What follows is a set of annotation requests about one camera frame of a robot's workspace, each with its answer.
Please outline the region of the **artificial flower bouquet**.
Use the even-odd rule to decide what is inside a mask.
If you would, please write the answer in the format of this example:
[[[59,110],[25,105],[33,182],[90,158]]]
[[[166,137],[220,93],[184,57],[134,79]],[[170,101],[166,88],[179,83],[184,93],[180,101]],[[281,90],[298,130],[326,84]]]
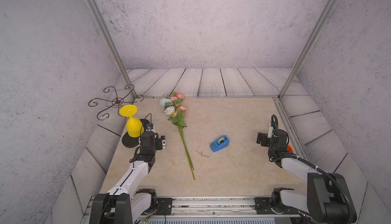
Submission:
[[[168,120],[178,128],[180,137],[184,146],[185,154],[189,163],[193,180],[195,180],[193,162],[186,145],[184,137],[184,128],[187,127],[184,119],[187,114],[187,108],[182,105],[185,97],[181,93],[172,92],[170,95],[164,95],[159,101],[159,104],[165,110],[165,115],[168,116]]]

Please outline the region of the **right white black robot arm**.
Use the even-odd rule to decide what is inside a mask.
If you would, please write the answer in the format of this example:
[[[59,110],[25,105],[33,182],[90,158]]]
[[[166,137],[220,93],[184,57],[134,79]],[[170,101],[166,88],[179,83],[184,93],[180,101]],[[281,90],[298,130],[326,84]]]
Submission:
[[[306,185],[306,193],[293,188],[275,188],[269,205],[276,214],[290,208],[308,223],[353,224],[357,212],[345,178],[338,173],[328,173],[290,151],[289,136],[281,129],[258,133],[257,143],[268,148],[268,158]]]

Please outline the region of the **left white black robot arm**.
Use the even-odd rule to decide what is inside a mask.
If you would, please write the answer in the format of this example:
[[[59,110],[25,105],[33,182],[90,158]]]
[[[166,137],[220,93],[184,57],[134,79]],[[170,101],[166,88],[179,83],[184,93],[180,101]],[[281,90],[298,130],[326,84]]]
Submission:
[[[146,131],[139,141],[139,152],[131,159],[124,176],[107,193],[98,194],[93,199],[89,223],[133,224],[143,213],[157,210],[156,190],[137,188],[150,173],[156,152],[166,147],[166,138]]]

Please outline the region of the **blue tape dispenser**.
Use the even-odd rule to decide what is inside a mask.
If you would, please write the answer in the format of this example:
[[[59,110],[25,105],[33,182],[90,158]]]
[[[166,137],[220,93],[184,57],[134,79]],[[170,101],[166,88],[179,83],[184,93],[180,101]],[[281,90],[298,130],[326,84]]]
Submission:
[[[211,148],[212,152],[218,152],[219,150],[222,150],[222,149],[225,149],[226,147],[228,147],[229,144],[230,144],[229,138],[226,135],[224,135],[224,136],[219,137],[214,142],[212,142],[210,144],[210,148]]]

